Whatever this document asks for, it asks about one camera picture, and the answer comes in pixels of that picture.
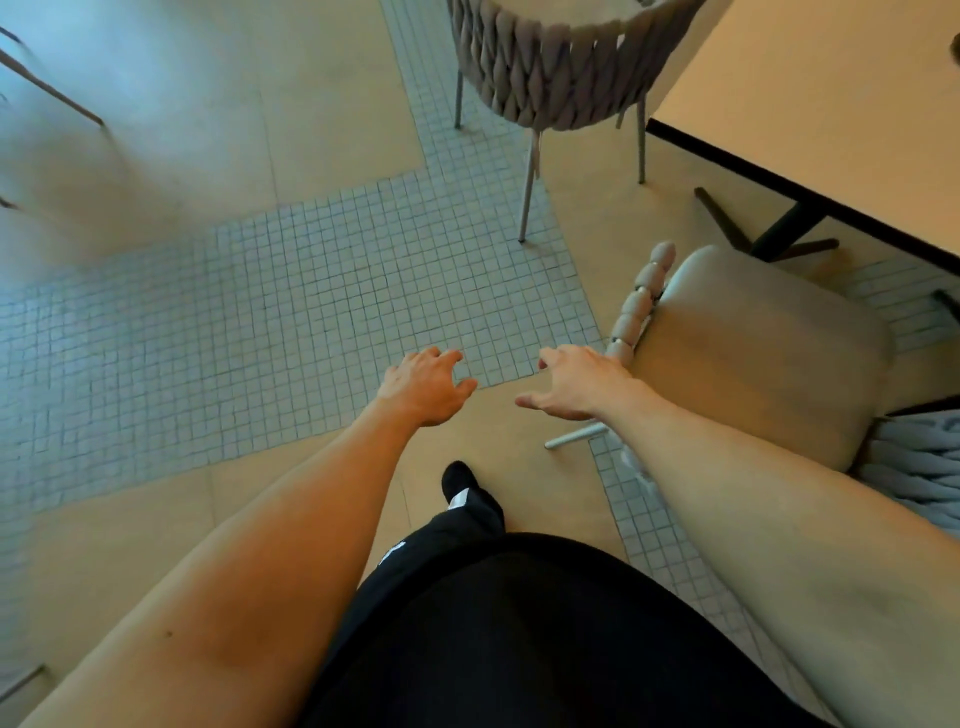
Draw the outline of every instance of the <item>white stripe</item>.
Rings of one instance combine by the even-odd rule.
[[[401,541],[399,544],[397,544],[396,546],[394,546],[393,548],[391,548],[389,551],[387,551],[385,554],[383,554],[383,558],[380,559],[376,564],[377,564],[378,566],[380,566],[380,564],[382,564],[383,562],[385,562],[385,561],[387,560],[387,557],[388,557],[390,554],[392,554],[394,551],[396,551],[396,550],[397,550],[398,548],[400,548],[401,546],[406,546],[406,545],[407,545],[407,542]]]
[[[452,511],[454,508],[460,508],[467,505],[467,493],[470,488],[464,488],[460,493],[450,499],[450,504],[446,506],[446,510]]]

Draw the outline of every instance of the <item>hand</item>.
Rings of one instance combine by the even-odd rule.
[[[564,344],[557,349],[541,349],[538,366],[550,371],[553,386],[549,392],[519,395],[516,405],[565,420],[597,417],[637,381],[616,359],[590,347]]]
[[[442,425],[477,388],[472,378],[453,384],[453,367],[463,358],[460,352],[440,353],[437,347],[408,353],[398,367],[387,370],[376,398],[409,415],[418,427]]]

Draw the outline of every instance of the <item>woven chair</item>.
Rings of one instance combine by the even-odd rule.
[[[664,283],[674,257],[672,244],[654,249],[607,355],[691,412],[849,469],[893,363],[886,323],[872,309],[716,246],[695,252]],[[546,447],[606,431],[589,425]],[[652,489],[636,457],[625,449],[623,459]]]
[[[460,128],[464,78],[483,103],[533,130],[520,209],[526,237],[540,135],[581,129],[636,104],[641,184],[646,181],[646,95],[706,0],[647,0],[628,20],[571,28],[543,26],[492,0],[447,0],[457,50],[454,127]]]

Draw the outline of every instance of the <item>right hand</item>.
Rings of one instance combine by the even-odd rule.
[[[631,382],[638,382],[616,359],[590,347],[564,344],[557,349],[541,349],[538,365],[550,372],[553,386],[549,392],[519,395],[516,405],[565,420],[598,417],[610,403],[623,397]]]

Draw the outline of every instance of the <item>wrist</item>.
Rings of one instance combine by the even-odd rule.
[[[592,408],[590,415],[609,427],[625,419],[650,414],[664,400],[640,379],[625,379],[605,392]]]
[[[377,420],[383,426],[402,432],[408,437],[413,437],[421,426],[415,408],[393,398],[374,397],[361,416]]]

